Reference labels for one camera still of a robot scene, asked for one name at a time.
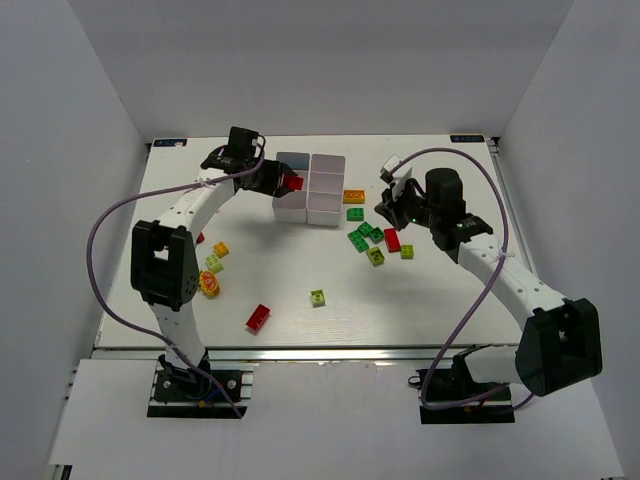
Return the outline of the teal rounded lego brick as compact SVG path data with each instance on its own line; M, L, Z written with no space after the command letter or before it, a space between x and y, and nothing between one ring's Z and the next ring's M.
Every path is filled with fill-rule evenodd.
M293 170L309 169L310 155L302 152L278 152L276 160L288 165Z

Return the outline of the red lego brick spare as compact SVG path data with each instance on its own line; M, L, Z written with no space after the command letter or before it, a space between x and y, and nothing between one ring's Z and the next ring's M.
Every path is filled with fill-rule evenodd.
M268 320L271 310L263 304L259 304L248 318L245 326L253 333L258 333Z

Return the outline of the red lego brick front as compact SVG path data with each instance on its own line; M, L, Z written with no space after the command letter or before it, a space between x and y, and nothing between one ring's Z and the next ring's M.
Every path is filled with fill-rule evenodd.
M285 174L282 177L282 186L291 191L301 191L304 187L304 181L302 176Z

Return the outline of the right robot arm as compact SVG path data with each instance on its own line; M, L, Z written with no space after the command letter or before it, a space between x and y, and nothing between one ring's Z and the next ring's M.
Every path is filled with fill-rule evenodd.
M582 298L571 300L539 280L479 216L467 211L463 183L451 168L428 171L419 183L409 172L383 172L387 187L375 212L396 230L413 223L429 229L434 244L473 274L519 324L519 344L474 346L458 355L452 382L464 393L518 383L543 397L599 375L603 369L599 314Z

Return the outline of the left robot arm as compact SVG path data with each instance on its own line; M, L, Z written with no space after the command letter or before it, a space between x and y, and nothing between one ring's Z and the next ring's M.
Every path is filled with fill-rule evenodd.
M196 238L213 215L240 190L274 198L292 192L284 185L296 174L264 158L266 139L241 127L201 163L194 184L152 221L132 230L131 285L153 312L168 340L160 364L171 384L200 398L213 386L208 352L200 339L191 302L200 285Z

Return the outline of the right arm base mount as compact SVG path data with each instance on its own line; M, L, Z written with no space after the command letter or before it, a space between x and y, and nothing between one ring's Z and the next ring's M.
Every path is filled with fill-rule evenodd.
M436 405L460 402L496 387L499 384L473 382L468 369L453 358L450 364L436 368L426 390L426 401ZM515 422L511 407L511 393L505 387L481 401L467 401L462 406L443 410L428 410L420 404L420 422L422 425L509 424Z

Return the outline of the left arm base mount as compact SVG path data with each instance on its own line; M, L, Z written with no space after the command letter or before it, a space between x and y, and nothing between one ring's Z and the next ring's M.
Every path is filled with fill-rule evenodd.
M247 411L253 386L253 371L223 368L212 370L230 398L208 380L189 384L174 380L160 364L156 365L147 406L148 418L162 419L233 419L239 420Z

